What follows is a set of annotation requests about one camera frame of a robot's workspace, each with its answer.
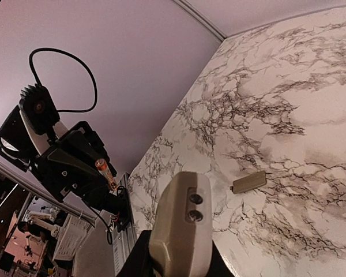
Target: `screw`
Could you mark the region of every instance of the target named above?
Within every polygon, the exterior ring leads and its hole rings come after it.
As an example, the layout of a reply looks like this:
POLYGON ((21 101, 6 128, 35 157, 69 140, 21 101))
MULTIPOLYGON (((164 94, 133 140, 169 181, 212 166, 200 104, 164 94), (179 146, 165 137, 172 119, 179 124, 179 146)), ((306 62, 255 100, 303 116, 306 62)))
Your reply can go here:
POLYGON ((41 114, 45 110, 45 102, 40 100, 34 105, 33 108, 35 110, 35 113, 41 114))
POLYGON ((204 216, 202 215, 202 213, 200 213, 196 209, 189 211, 189 219, 191 219, 193 222, 202 221, 203 218, 204 216))
POLYGON ((196 205, 200 205, 203 202, 203 199, 199 194, 194 193, 190 195, 190 201, 196 205))

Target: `black cable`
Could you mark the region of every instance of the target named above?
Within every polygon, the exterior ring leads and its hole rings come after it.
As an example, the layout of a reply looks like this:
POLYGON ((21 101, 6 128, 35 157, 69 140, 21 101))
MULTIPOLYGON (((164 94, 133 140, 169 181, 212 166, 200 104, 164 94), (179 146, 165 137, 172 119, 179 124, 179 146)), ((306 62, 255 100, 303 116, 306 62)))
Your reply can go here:
POLYGON ((84 201, 84 203, 104 223, 104 225, 106 227, 106 240, 108 241, 108 244, 112 245, 113 244, 113 236, 110 232, 110 226, 89 204, 87 204, 85 201, 84 201))
POLYGON ((88 219, 85 219, 85 218, 83 218, 83 220, 84 221, 86 221, 88 224, 90 224, 94 229, 95 229, 95 225, 93 225, 92 223, 91 223, 91 221, 90 220, 88 220, 88 219))
POLYGON ((60 49, 56 49, 56 48, 44 47, 44 48, 34 49, 31 52, 31 54, 29 55, 29 67, 31 68, 31 71, 32 71, 32 74, 33 74, 33 76, 34 76, 34 78, 36 80, 36 83, 38 83, 39 85, 42 85, 41 81, 40 81, 40 78, 37 75, 36 69, 35 69, 35 67, 33 65, 33 55, 35 55, 38 52, 44 52, 44 51, 55 52, 55 53, 60 53, 60 54, 66 55, 66 56, 68 56, 70 58, 75 59, 80 64, 82 64, 82 66, 87 70, 88 74, 91 77, 92 84, 93 84, 93 90, 94 90, 94 93, 95 93, 95 99, 93 101, 93 105, 91 106, 91 108, 88 108, 86 110, 58 110, 57 112, 58 113, 87 113, 89 111, 92 111, 96 107, 96 104, 97 104, 97 86, 96 86, 96 81, 95 81, 95 78, 94 78, 90 68, 81 59, 77 58, 75 55, 73 55, 71 53, 68 53, 66 51, 60 50, 60 49))

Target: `marble countertop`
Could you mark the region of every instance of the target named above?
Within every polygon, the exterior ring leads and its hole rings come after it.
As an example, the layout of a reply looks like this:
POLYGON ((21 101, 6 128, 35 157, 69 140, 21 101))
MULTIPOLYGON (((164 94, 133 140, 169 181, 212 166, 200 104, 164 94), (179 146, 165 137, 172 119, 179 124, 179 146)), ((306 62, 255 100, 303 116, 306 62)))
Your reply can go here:
POLYGON ((236 277, 346 277, 346 8, 220 46, 130 177, 137 232, 182 170, 209 177, 236 277), (260 170, 266 186, 230 192, 260 170))

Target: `white ceiling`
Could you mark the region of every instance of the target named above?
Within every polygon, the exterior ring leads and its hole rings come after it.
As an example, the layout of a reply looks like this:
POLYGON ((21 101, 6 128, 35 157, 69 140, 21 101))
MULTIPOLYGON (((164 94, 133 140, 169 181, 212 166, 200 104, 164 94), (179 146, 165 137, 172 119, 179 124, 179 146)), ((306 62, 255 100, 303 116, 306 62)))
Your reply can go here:
POLYGON ((346 0, 186 0, 227 36, 274 21, 346 5, 346 0))
MULTIPOLYGON (((230 35, 346 0, 190 3, 230 35)), ((99 103, 87 114, 61 114, 62 121, 68 127, 88 121, 117 171, 132 171, 219 45, 172 0, 2 0, 0 126, 20 90, 34 83, 29 53, 38 47, 69 51, 93 71, 99 103)), ((54 53, 34 61, 57 108, 91 106, 92 83, 77 62, 54 53)))

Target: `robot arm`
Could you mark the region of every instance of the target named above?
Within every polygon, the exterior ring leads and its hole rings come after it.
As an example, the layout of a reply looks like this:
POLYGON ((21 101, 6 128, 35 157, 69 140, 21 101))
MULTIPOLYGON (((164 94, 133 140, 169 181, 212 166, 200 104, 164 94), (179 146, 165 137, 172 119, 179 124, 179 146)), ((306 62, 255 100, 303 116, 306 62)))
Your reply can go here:
POLYGON ((32 249, 29 245, 29 238, 31 237, 31 235, 28 235, 25 237, 25 248, 24 248, 24 251, 26 252, 27 256, 30 256, 32 257, 33 256, 33 252, 32 252, 32 249))
POLYGON ((55 217, 52 214, 47 214, 45 212, 35 212, 35 211, 29 212, 28 219, 32 220, 34 218, 50 220, 52 222, 54 222, 55 220, 55 217))
POLYGON ((42 212, 33 212, 33 211, 29 212, 29 216, 28 216, 29 223, 38 225, 42 228, 45 228, 46 230, 49 230, 51 232, 51 236, 56 238, 58 236, 60 226, 47 223, 43 221, 43 219, 54 221, 54 218, 52 217, 52 215, 45 214, 42 212))

